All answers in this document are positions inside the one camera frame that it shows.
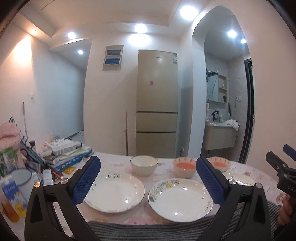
striped cloth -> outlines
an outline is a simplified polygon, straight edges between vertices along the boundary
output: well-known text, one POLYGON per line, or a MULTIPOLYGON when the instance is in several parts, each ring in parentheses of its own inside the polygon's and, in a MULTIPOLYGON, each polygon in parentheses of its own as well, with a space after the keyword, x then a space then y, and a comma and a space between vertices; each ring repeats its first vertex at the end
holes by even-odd
MULTIPOLYGON (((268 202, 271 218, 271 240, 277 228, 277 216, 281 206, 268 202)), ((237 208, 222 238, 233 231, 242 208, 237 208)), ((169 223, 156 225, 122 225, 90 221, 88 225, 102 241, 196 241, 211 222, 213 216, 190 223, 169 223)))

blue gripper pad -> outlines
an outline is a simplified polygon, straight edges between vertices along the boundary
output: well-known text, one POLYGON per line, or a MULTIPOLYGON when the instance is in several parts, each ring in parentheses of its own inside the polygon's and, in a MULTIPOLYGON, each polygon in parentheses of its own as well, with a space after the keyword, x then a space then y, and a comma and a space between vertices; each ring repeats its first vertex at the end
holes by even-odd
POLYGON ((206 158, 198 158, 196 162, 196 171, 204 183, 214 203, 223 205, 225 201, 225 188, 220 184, 214 172, 205 164, 206 158))
POLYGON ((92 156, 88 160, 88 162, 91 161, 91 159, 92 159, 91 164, 86 168, 84 173, 81 175, 80 179, 76 182, 76 184, 72 188, 71 201, 74 205, 77 205, 83 202, 83 200, 85 199, 85 196, 89 192, 89 189, 91 188, 94 180, 96 179, 97 175, 101 170, 100 158, 98 158, 97 156, 92 156))
POLYGON ((296 161, 296 151, 292 147, 286 144, 284 145, 283 150, 289 157, 296 161))

white plate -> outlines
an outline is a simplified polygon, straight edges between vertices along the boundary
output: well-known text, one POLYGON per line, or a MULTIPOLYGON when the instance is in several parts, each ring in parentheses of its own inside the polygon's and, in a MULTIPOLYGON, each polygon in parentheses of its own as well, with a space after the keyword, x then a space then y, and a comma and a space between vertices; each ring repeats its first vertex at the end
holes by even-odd
POLYGON ((232 178, 232 179, 236 180, 236 182, 240 185, 253 186, 255 184, 252 178, 250 178, 246 175, 243 175, 241 173, 238 173, 238 172, 226 171, 226 172, 223 172, 223 175, 227 179, 232 178))
POLYGON ((99 173, 84 201, 104 213, 121 213, 138 205, 145 195, 144 184, 125 173, 99 173))
POLYGON ((163 218, 192 222, 207 215, 213 201, 202 183, 174 178, 155 184, 148 193, 151 208, 163 218))

faucet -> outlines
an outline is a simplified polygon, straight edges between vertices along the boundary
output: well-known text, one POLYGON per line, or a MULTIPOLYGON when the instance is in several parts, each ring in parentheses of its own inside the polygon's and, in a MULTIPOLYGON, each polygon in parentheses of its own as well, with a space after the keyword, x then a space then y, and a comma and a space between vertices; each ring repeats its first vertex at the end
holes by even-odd
POLYGON ((215 110, 212 115, 213 115, 213 122, 215 122, 217 120, 217 117, 215 117, 215 113, 217 113, 217 115, 219 114, 218 110, 215 110))

screw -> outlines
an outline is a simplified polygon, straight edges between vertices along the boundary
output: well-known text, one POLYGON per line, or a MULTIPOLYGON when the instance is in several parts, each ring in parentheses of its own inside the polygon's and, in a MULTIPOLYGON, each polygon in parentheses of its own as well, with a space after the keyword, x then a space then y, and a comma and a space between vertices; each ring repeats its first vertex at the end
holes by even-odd
POLYGON ((262 188, 262 184, 261 183, 256 183, 256 187, 262 188))
POLYGON ((69 181, 68 178, 63 178, 63 179, 61 180, 61 184, 67 184, 68 181, 69 181))
POLYGON ((41 185, 40 182, 36 182, 36 183, 34 184, 34 187, 38 188, 38 187, 40 187, 40 185, 41 185))
POLYGON ((228 180, 228 182, 231 184, 231 185, 235 185, 237 182, 236 182, 236 180, 234 180, 234 179, 232 179, 232 178, 230 178, 229 180, 228 180))

